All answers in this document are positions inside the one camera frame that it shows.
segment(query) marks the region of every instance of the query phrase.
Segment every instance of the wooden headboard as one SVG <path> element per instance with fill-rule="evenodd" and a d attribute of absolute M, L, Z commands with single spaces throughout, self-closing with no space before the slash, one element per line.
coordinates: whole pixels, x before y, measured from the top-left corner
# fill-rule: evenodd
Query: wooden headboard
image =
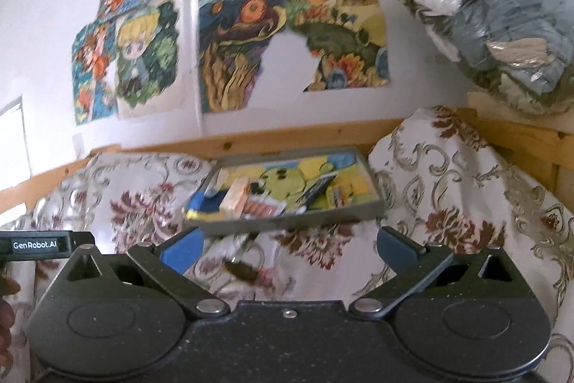
<path fill-rule="evenodd" d="M 574 170 L 574 135 L 550 129 L 477 117 L 473 109 L 458 115 L 474 126 L 511 163 L 528 172 L 550 191 L 556 188 L 560 167 Z M 264 130 L 206 137 L 136 149 L 119 145 L 94 150 L 125 153 L 183 153 L 217 159 L 234 154 L 274 154 L 299 148 L 355 146 L 367 155 L 377 142 L 389 135 L 402 119 L 345 122 L 310 127 Z M 0 192 L 0 213 L 25 203 L 32 208 L 69 174 L 87 165 L 90 157 L 53 169 Z"/>

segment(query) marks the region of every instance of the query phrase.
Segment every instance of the plastic bag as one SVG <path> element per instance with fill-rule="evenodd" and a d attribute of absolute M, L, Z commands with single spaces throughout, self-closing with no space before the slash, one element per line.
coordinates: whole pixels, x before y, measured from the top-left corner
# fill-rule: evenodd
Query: plastic bag
<path fill-rule="evenodd" d="M 574 102 L 574 0 L 400 0 L 475 84 L 530 115 Z"/>

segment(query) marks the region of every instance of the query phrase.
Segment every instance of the white wall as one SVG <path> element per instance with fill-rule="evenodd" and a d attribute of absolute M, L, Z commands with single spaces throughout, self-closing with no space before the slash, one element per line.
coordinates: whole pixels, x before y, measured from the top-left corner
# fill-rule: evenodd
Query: white wall
<path fill-rule="evenodd" d="M 24 97 L 30 162 L 32 172 L 39 173 L 75 159 L 73 139 L 82 141 L 85 150 L 110 143 L 134 147 L 191 139 L 202 132 L 407 116 L 420 106 L 436 104 L 464 106 L 471 84 L 437 54 L 402 6 L 395 0 L 382 0 L 382 5 L 388 23 L 391 84 L 381 89 L 306 93 L 288 108 L 246 109 L 208 115 L 203 121 L 190 108 L 76 127 L 71 45 L 76 33 L 95 17 L 98 0 L 0 0 L 0 108 L 20 94 Z M 1 137 L 0 145 L 8 144 Z"/>

